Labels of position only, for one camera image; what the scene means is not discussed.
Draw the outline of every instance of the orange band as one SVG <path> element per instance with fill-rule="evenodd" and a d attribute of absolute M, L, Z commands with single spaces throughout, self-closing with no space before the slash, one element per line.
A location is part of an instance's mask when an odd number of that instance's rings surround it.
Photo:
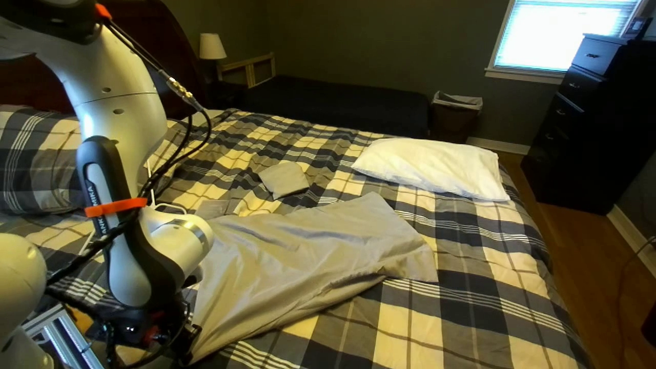
<path fill-rule="evenodd" d="M 99 15 L 99 18 L 110 21 L 110 12 L 100 1 L 97 1 L 97 15 Z"/>
<path fill-rule="evenodd" d="M 136 197 L 136 198 L 123 198 L 123 200 L 115 200 L 115 202 L 85 207 L 84 215 L 90 219 L 97 219 L 97 217 L 115 215 L 115 214 L 123 214 L 123 210 L 131 210 L 131 208 L 141 208 L 146 205 L 147 205 L 146 197 Z"/>

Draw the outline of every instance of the lampshade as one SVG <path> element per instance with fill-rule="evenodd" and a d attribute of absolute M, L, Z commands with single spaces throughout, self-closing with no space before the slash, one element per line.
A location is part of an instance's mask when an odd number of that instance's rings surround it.
<path fill-rule="evenodd" d="M 199 59 L 225 59 L 225 50 L 219 33 L 200 33 L 199 34 Z"/>

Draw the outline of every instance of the lamp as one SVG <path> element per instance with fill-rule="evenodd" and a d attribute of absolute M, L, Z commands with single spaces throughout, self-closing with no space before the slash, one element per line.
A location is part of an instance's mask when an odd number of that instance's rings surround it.
<path fill-rule="evenodd" d="M 225 50 L 222 42 L 219 33 L 200 33 L 199 34 L 199 59 L 204 85 L 217 83 L 222 79 L 222 67 L 217 66 L 219 59 L 225 59 Z"/>

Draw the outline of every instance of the bed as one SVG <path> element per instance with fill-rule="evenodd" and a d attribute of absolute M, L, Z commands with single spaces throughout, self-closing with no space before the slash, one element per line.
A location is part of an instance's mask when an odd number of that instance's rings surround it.
<path fill-rule="evenodd" d="M 222 76 L 245 83 L 234 102 L 243 110 L 410 138 L 429 134 L 429 99 L 420 93 L 277 73 L 272 53 L 222 66 Z"/>
<path fill-rule="evenodd" d="M 29 90 L 43 95 L 43 83 L 25 83 L 20 90 L 27 90 L 25 99 L 35 97 Z M 9 95 L 9 87 L 2 95 L 7 99 L 0 97 L 0 102 L 25 102 Z M 41 105 L 35 110 L 0 108 L 0 230 L 36 243 L 49 270 L 58 270 L 80 253 L 91 224 L 80 214 L 80 191 L 71 176 L 75 120 L 65 101 L 58 108 L 50 97 L 35 101 Z M 212 110 L 210 117 L 208 144 L 167 176 L 160 202 L 212 219 L 252 219 L 326 208 L 377 194 L 433 255 L 436 281 L 386 276 L 293 322 L 256 324 L 250 335 L 229 339 L 196 357 L 194 367 L 590 367 L 553 290 L 550 250 L 505 169 L 497 181 L 509 200 L 426 191 L 354 169 L 366 147 L 396 136 L 245 108 Z M 19 139 L 20 145 L 15 145 L 12 138 L 20 132 L 30 139 Z M 165 155 L 178 138 L 180 122 L 172 118 L 153 159 Z M 49 169 L 58 167 L 58 176 L 41 176 L 44 182 L 9 181 L 20 176 L 12 163 L 43 159 Z M 297 163 L 309 186 L 272 198 L 258 173 L 279 161 Z M 202 281 L 208 281 L 215 268 L 204 263 Z M 102 279 L 102 258 L 95 258 L 74 276 L 60 281 L 58 288 L 70 299 L 115 310 L 116 303 Z M 202 292 L 217 301 L 202 303 Z M 204 290 L 202 284 L 193 284 L 185 295 L 196 312 L 217 310 L 234 299 Z"/>

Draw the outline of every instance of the window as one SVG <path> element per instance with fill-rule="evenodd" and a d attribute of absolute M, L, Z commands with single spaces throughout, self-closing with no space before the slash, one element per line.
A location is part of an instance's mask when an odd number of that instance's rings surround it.
<path fill-rule="evenodd" d="M 639 0 L 511 0 L 487 76 L 562 76 L 584 33 L 618 36 Z"/>

